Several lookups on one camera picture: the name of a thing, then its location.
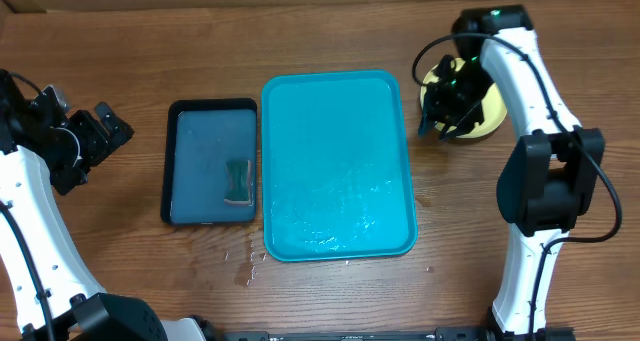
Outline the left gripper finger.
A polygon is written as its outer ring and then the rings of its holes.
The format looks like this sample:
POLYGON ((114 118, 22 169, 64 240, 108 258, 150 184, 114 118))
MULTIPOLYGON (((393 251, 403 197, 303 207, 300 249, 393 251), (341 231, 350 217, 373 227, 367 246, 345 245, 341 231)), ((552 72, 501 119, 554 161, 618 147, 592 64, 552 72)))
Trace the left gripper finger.
POLYGON ((100 119, 100 123, 103 126, 113 125, 113 121, 114 121, 113 110, 107 103, 100 102, 94 107, 94 111, 98 116, 98 118, 100 119))
POLYGON ((117 116, 107 118, 107 130, 109 132, 109 145, 117 149, 126 144, 134 135, 133 128, 117 116))

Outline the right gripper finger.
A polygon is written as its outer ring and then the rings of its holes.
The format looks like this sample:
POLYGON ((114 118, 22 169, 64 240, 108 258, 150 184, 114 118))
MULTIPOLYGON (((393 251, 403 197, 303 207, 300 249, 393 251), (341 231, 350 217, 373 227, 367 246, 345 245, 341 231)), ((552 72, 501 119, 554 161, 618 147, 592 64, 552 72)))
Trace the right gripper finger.
POLYGON ((482 102, 477 101, 466 111, 453 116, 447 115, 442 122, 443 128, 439 134, 440 141, 448 141, 459 136, 469 134, 477 125, 484 122, 482 102))
POLYGON ((420 124, 418 128, 418 134, 425 136, 439 123, 440 114, 436 111, 428 111, 423 109, 421 113, 420 124))

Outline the yellow plate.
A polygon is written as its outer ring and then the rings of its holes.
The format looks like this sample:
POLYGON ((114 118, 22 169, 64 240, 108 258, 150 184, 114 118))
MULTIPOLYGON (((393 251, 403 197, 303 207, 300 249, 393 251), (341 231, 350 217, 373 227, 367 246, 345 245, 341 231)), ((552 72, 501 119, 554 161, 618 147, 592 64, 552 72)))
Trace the yellow plate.
MULTIPOLYGON (((459 57, 454 57, 456 61, 464 61, 463 59, 459 58, 459 57)), ((434 75, 433 70, 435 69, 435 67, 437 66, 435 65, 423 78, 423 80, 420 82, 420 99, 419 99, 419 103, 420 103, 420 108, 421 108, 421 113, 423 109, 426 109, 426 107, 423 105, 424 103, 424 94, 427 90, 426 84, 430 83, 430 82, 435 82, 437 80, 437 77, 434 75)), ((482 109, 484 112, 484 122, 481 125, 477 125, 473 131, 471 131, 469 134, 463 135, 463 136, 459 136, 457 138, 453 138, 453 139, 479 139, 479 138, 483 138, 491 133, 493 133, 495 130, 497 130, 499 128, 499 126, 502 124, 502 122, 504 121, 504 119, 506 118, 507 115, 507 109, 506 106, 502 100, 501 94, 496 86, 496 84, 493 82, 492 86, 489 88, 486 96, 482 99, 482 109)), ((438 138, 439 138, 439 134, 440 131, 443 128, 443 124, 442 123, 438 123, 434 129, 432 130, 436 130, 438 132, 438 138)))

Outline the green orange sponge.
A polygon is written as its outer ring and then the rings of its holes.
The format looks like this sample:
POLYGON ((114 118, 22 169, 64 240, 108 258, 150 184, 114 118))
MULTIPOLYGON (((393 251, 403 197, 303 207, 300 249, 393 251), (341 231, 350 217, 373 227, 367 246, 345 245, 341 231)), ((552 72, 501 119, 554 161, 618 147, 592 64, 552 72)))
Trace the green orange sponge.
POLYGON ((233 159, 226 163, 229 188, 224 201, 229 204, 250 205, 252 203, 251 161, 233 159))

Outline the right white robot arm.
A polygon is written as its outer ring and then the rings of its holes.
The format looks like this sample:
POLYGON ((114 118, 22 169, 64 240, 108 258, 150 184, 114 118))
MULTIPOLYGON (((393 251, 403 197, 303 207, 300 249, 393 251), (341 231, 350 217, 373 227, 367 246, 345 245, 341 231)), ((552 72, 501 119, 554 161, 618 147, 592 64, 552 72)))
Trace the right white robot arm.
POLYGON ((590 206, 605 142, 586 129, 559 96, 539 53, 537 34, 521 5, 461 12, 446 55, 416 78, 421 91, 419 134, 440 140, 468 136, 486 121, 482 101, 497 88, 517 143, 498 179, 499 211, 509 226, 498 295, 480 340, 572 340, 570 329, 549 329, 544 305, 561 247, 590 206))

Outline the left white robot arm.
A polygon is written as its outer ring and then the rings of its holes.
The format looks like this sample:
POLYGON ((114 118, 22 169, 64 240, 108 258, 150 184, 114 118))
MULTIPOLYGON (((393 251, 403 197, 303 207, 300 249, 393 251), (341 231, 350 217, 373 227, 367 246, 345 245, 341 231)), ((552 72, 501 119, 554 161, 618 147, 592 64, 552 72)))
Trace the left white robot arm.
POLYGON ((1 73, 1 259, 24 340, 212 340, 195 316, 160 319, 141 299, 108 293, 80 257, 54 196, 134 134, 104 102, 69 112, 53 86, 26 99, 21 75, 1 73))

